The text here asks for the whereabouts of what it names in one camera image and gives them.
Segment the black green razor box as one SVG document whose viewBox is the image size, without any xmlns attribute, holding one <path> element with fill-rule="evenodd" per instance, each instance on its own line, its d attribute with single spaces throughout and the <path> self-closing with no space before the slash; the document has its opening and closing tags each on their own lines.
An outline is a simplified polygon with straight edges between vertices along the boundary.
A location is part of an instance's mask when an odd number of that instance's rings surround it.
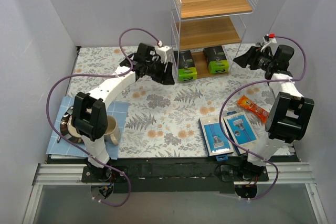
<svg viewBox="0 0 336 224">
<path fill-rule="evenodd" d="M 229 62 L 222 46 L 206 47 L 203 53 L 210 74 L 228 73 Z"/>
<path fill-rule="evenodd" d="M 197 79 L 197 70 L 190 50 L 173 51 L 177 66 L 178 82 L 185 82 Z"/>
</svg>

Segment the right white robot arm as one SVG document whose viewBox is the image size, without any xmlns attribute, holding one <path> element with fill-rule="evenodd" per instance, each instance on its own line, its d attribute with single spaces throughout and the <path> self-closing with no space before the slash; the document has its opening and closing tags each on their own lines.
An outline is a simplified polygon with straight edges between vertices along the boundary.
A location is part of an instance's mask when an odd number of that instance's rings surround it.
<svg viewBox="0 0 336 224">
<path fill-rule="evenodd" d="M 287 45 L 279 45 L 275 54 L 270 47 L 251 46 L 246 53 L 234 59 L 242 68 L 263 70 L 275 95 L 265 124 L 266 134 L 257 140 L 252 153 L 247 154 L 247 162 L 237 168 L 242 180 L 251 180 L 257 174 L 255 166 L 265 166 L 279 148 L 301 140 L 306 133 L 314 101 L 297 90 L 295 80 L 288 71 L 294 53 L 295 50 Z"/>
</svg>

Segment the white wire wooden shelf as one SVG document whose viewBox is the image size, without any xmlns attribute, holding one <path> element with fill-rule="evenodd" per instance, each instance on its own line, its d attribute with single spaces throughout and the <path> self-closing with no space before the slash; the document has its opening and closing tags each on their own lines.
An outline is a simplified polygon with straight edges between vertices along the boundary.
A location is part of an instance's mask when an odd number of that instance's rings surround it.
<svg viewBox="0 0 336 224">
<path fill-rule="evenodd" d="M 226 45 L 240 46 L 259 0 L 171 0 L 173 51 L 190 50 L 197 79 L 229 74 L 232 58 Z M 210 74 L 203 53 L 206 47 L 222 46 L 229 62 L 228 73 Z"/>
</svg>

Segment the orange BIC razor pack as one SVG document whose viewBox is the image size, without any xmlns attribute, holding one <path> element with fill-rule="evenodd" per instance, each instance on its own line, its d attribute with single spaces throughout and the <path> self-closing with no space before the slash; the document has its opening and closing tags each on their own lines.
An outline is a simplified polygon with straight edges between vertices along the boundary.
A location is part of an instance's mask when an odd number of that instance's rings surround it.
<svg viewBox="0 0 336 224">
<path fill-rule="evenodd" d="M 247 98 L 245 95 L 243 95 L 237 101 L 237 104 L 243 109 L 250 111 L 254 115 L 256 115 L 263 122 L 263 124 L 267 122 L 269 113 L 265 109 L 261 108 L 256 103 L 254 103 L 252 100 Z"/>
</svg>

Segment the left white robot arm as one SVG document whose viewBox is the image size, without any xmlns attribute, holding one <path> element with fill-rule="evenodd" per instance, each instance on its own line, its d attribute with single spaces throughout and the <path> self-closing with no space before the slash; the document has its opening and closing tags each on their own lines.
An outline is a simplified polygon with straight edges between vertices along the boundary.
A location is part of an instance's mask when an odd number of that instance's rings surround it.
<svg viewBox="0 0 336 224">
<path fill-rule="evenodd" d="M 162 85 L 174 85 L 172 75 L 173 49 L 169 46 L 155 48 L 140 43 L 130 59 L 123 60 L 107 80 L 88 93 L 79 92 L 74 99 L 71 125 L 82 138 L 89 152 L 88 162 L 95 166 L 93 175 L 100 182 L 111 178 L 112 170 L 104 142 L 108 127 L 107 108 L 129 85 L 143 76 L 149 76 Z"/>
</svg>

